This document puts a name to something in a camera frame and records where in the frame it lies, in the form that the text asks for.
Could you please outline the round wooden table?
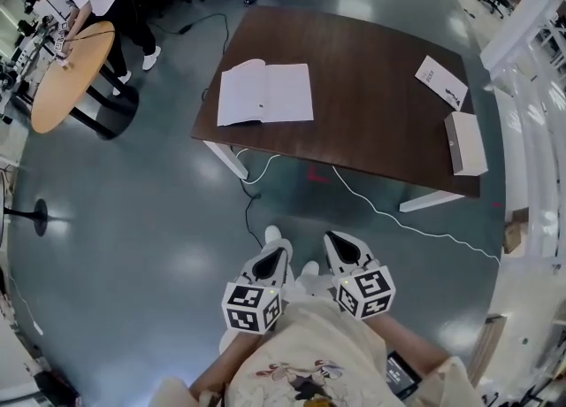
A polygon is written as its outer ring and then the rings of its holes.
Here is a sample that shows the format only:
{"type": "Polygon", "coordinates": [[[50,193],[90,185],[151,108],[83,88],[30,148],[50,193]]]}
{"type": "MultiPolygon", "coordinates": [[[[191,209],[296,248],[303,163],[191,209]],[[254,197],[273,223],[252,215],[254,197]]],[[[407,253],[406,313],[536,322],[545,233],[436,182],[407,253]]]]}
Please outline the round wooden table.
{"type": "Polygon", "coordinates": [[[81,31],[71,42],[68,59],[73,67],[64,70],[53,62],[35,93],[31,126],[47,134],[73,117],[111,140],[132,123],[138,110],[137,90],[119,80],[105,62],[114,42],[114,26],[98,22],[81,31]]]}

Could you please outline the black handheld screen device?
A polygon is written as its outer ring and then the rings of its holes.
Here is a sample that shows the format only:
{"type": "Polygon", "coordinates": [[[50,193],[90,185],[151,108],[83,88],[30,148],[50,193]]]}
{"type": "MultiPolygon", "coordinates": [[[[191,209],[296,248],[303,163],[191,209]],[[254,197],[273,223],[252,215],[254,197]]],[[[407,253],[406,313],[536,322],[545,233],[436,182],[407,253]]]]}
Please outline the black handheld screen device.
{"type": "Polygon", "coordinates": [[[421,380],[396,351],[387,356],[386,384],[400,400],[410,397],[417,390],[421,380]]]}

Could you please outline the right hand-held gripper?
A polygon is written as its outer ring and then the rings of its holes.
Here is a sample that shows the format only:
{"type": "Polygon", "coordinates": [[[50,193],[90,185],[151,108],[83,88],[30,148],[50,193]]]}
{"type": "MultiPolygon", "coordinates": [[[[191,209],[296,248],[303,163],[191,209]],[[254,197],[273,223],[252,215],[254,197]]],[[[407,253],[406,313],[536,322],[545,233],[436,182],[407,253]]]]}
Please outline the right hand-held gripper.
{"type": "MultiPolygon", "coordinates": [[[[325,251],[333,273],[345,273],[348,267],[363,267],[375,257],[369,246],[351,234],[328,231],[325,251]]],[[[335,301],[356,320],[365,320],[388,312],[396,288],[386,265],[351,273],[337,280],[335,301]]]]}

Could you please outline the white shelving unit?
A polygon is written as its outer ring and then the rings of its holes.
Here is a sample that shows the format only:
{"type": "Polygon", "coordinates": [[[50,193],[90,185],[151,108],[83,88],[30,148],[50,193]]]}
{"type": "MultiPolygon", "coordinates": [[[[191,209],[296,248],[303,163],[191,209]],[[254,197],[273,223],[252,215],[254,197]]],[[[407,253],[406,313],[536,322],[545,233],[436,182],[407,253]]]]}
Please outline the white shelving unit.
{"type": "Polygon", "coordinates": [[[566,60],[566,40],[552,19],[566,0],[521,0],[481,52],[495,87],[506,86],[512,104],[503,108],[509,158],[524,149],[528,227],[523,260],[566,268],[566,79],[559,77],[538,41],[546,29],[566,60]]]}

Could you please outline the black floor stand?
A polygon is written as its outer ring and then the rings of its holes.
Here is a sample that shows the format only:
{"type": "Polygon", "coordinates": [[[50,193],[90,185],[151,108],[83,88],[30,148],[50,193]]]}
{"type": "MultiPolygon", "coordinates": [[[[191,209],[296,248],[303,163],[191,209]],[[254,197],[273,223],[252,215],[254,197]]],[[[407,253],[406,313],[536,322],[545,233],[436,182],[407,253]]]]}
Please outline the black floor stand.
{"type": "Polygon", "coordinates": [[[34,223],[34,230],[38,236],[44,236],[49,222],[48,207],[43,199],[38,199],[34,204],[34,210],[28,212],[15,211],[5,206],[0,214],[1,228],[4,228],[5,217],[20,217],[31,220],[34,223]]]}

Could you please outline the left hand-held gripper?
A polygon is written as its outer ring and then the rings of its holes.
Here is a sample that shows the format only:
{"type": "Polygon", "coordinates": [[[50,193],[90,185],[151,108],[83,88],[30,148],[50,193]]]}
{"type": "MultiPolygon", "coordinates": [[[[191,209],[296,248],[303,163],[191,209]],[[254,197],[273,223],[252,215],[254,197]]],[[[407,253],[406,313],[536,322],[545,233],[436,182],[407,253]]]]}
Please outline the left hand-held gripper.
{"type": "Polygon", "coordinates": [[[283,247],[263,249],[226,285],[222,312],[228,329],[263,335],[276,324],[283,313],[287,262],[288,252],[283,247]]]}

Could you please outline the thin white booklet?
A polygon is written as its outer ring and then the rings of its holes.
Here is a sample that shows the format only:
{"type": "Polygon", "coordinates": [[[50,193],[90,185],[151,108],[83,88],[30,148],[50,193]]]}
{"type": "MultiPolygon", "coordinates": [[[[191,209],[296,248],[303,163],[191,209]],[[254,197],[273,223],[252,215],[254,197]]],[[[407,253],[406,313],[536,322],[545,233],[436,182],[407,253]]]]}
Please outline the thin white booklet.
{"type": "Polygon", "coordinates": [[[419,66],[415,78],[444,100],[455,111],[460,111],[468,93],[468,87],[449,70],[430,56],[419,66]]]}

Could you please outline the white table leg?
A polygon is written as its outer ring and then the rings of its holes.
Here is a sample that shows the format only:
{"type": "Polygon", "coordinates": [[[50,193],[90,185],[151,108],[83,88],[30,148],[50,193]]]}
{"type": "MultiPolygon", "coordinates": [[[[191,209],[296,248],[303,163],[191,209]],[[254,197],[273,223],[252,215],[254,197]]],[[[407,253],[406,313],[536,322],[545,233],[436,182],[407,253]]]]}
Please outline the white table leg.
{"type": "Polygon", "coordinates": [[[463,195],[436,190],[430,194],[413,198],[399,204],[399,212],[407,213],[433,207],[440,204],[449,203],[463,198],[463,195]]]}
{"type": "Polygon", "coordinates": [[[246,180],[249,171],[225,144],[203,141],[203,143],[241,180],[246,180]]]}

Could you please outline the brown cardboard box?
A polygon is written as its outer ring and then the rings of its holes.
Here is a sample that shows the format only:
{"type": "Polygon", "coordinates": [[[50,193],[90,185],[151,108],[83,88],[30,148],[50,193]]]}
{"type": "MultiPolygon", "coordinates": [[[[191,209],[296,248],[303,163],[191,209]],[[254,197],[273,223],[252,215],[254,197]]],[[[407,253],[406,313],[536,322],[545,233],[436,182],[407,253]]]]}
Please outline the brown cardboard box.
{"type": "Polygon", "coordinates": [[[506,222],[503,250],[505,254],[511,254],[522,242],[523,235],[528,232],[529,208],[523,208],[511,212],[510,219],[506,222]]]}

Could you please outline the white paper booklet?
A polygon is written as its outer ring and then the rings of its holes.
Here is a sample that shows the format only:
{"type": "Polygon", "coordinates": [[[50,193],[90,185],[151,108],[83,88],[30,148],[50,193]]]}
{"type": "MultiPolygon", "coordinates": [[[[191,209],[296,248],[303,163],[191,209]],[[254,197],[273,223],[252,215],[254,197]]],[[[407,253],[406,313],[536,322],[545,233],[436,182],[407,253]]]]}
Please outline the white paper booklet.
{"type": "Polygon", "coordinates": [[[313,119],[310,71],[306,64],[268,65],[256,58],[222,72],[218,126],[313,119]]]}

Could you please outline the white cardboard box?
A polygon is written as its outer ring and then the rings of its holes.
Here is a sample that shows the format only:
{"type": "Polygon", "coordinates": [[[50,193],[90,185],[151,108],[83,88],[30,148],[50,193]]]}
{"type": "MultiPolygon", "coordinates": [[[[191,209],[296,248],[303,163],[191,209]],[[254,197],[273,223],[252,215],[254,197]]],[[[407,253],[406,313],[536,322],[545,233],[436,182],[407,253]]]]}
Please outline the white cardboard box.
{"type": "Polygon", "coordinates": [[[486,154],[477,117],[453,111],[444,123],[454,176],[480,176],[486,173],[486,154]]]}

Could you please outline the person's right forearm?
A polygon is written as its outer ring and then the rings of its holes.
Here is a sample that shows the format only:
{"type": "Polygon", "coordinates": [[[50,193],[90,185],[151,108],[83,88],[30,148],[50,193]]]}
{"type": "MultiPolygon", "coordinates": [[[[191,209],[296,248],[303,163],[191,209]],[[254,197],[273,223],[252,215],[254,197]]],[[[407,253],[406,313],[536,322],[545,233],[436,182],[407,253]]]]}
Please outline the person's right forearm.
{"type": "Polygon", "coordinates": [[[386,313],[363,321],[420,376],[434,372],[451,356],[386,313]]]}

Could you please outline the person's left forearm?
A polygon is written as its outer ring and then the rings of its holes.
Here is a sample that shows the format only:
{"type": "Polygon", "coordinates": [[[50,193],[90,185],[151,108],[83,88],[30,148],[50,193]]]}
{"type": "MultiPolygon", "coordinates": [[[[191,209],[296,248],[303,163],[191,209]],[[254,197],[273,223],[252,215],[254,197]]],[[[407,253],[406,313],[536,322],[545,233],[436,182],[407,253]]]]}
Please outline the person's left forearm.
{"type": "Polygon", "coordinates": [[[189,392],[198,399],[206,391],[229,384],[245,361],[256,351],[262,335],[238,333],[221,355],[192,383],[189,392]]]}

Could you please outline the light wooden board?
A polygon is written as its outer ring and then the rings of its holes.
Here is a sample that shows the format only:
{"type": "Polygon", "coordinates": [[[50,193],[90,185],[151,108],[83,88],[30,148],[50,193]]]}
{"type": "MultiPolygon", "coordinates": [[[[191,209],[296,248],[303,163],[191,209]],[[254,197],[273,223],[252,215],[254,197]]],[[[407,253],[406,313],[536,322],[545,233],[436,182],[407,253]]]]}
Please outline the light wooden board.
{"type": "Polygon", "coordinates": [[[486,317],[468,365],[468,377],[474,387],[479,384],[489,366],[506,323],[507,318],[503,315],[492,314],[486,317]]]}

